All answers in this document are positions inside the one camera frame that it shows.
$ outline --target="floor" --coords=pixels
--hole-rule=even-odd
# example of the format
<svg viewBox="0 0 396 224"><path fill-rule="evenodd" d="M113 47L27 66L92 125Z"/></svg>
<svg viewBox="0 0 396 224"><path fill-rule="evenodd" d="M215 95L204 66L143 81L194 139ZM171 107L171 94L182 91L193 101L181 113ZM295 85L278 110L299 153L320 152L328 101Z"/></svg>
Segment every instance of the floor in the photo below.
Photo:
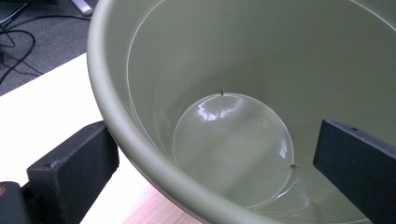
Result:
<svg viewBox="0 0 396 224"><path fill-rule="evenodd" d="M22 3L0 0L0 21ZM86 0L94 8L97 0ZM70 0L31 3L0 26L0 96L86 52L90 17Z"/></svg>

